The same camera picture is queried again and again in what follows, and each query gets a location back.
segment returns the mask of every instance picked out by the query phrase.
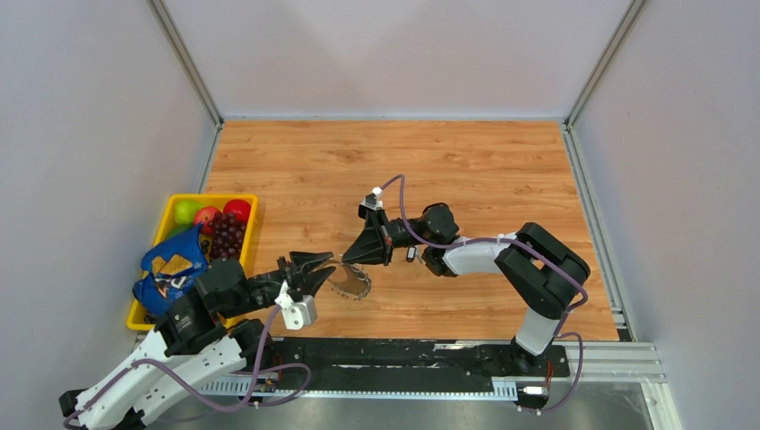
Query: wooden table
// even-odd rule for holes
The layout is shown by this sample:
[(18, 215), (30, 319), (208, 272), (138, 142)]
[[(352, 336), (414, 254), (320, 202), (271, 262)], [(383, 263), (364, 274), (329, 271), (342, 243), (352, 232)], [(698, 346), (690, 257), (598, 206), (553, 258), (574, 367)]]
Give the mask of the wooden table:
[[(373, 186), (407, 177), (405, 204), (418, 217), (433, 202), (451, 207), (460, 234), (493, 237), (526, 221), (544, 226), (592, 268), (589, 302), (566, 331), (588, 340), (618, 334), (556, 123), (437, 121), (229, 121), (206, 191), (259, 196), (260, 224), (246, 262), (270, 271), (288, 251), (342, 254), (364, 221), (358, 203)], [(399, 217), (398, 185), (384, 194)], [(387, 267), (365, 266), (371, 294), (353, 301), (326, 285), (319, 320), (273, 335), (419, 339), (511, 339), (526, 304), (499, 275), (438, 278), (397, 252)], [(250, 316), (264, 320), (270, 311)]]

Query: gray floor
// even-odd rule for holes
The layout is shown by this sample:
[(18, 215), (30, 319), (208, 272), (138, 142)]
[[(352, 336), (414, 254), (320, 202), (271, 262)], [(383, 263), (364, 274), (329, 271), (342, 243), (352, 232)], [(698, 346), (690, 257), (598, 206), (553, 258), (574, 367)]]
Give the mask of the gray floor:
[[(554, 383), (558, 400), (567, 384)], [(219, 398), (219, 402), (231, 399)], [(188, 417), (204, 411), (196, 400), (185, 400), (166, 417)], [(494, 401), (328, 400), (299, 399), (276, 407), (217, 414), (189, 424), (156, 423), (149, 430), (385, 430), (422, 429), (652, 429), (643, 394), (635, 383), (581, 383), (569, 403), (555, 413), (532, 417), (513, 404)]]

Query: chip bag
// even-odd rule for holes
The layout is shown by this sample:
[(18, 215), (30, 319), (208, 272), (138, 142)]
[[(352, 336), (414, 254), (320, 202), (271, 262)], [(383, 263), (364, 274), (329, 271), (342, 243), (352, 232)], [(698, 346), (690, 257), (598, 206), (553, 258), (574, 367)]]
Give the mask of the chip bag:
[(148, 276), (132, 287), (137, 299), (149, 314), (162, 315), (193, 285), (195, 277), (208, 269), (209, 263), (198, 244), (201, 224), (156, 245), (142, 258), (140, 267)]

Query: yellow basket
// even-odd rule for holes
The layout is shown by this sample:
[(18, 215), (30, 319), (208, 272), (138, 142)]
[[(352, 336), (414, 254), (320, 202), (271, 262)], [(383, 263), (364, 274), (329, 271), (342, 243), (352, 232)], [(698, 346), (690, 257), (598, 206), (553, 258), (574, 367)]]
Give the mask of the yellow basket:
[[(251, 216), (248, 218), (248, 224), (246, 225), (246, 235), (243, 237), (243, 246), (240, 249), (240, 262), (245, 264), (248, 256), (248, 248), (251, 245), (251, 237), (254, 235), (254, 224), (256, 220), (256, 208), (258, 206), (258, 198), (253, 194), (174, 194), (168, 199), (166, 210), (164, 210), (164, 216), (161, 219), (159, 226), (159, 232), (156, 234), (156, 239), (153, 241), (153, 246), (158, 245), (164, 239), (172, 228), (177, 226), (174, 222), (174, 207), (180, 200), (195, 200), (204, 207), (213, 206), (220, 211), (224, 208), (225, 203), (233, 199), (240, 199), (251, 203)], [(129, 315), (126, 317), (126, 327), (135, 331), (149, 331), (153, 329), (153, 324), (145, 323), (145, 315), (148, 312), (143, 305), (137, 300), (132, 301), (132, 307), (129, 309)], [(236, 322), (235, 318), (224, 321), (225, 327), (230, 327)]]

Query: red tomato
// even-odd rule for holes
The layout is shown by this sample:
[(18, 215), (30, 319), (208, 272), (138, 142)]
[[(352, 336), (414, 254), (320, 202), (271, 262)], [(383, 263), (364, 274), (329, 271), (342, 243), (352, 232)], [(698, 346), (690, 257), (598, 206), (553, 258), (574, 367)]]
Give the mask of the red tomato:
[(235, 219), (238, 221), (248, 222), (248, 217), (251, 216), (251, 204), (240, 199), (230, 200), (224, 205), (222, 212), (232, 212), (235, 214)]
[(203, 227), (201, 227), (202, 235), (206, 235), (208, 237), (213, 236), (213, 228), (209, 225), (209, 221), (213, 220), (213, 216), (217, 213), (219, 213), (218, 209), (214, 208), (213, 206), (206, 206), (195, 214), (195, 221), (193, 224), (198, 224), (201, 222), (203, 223)]

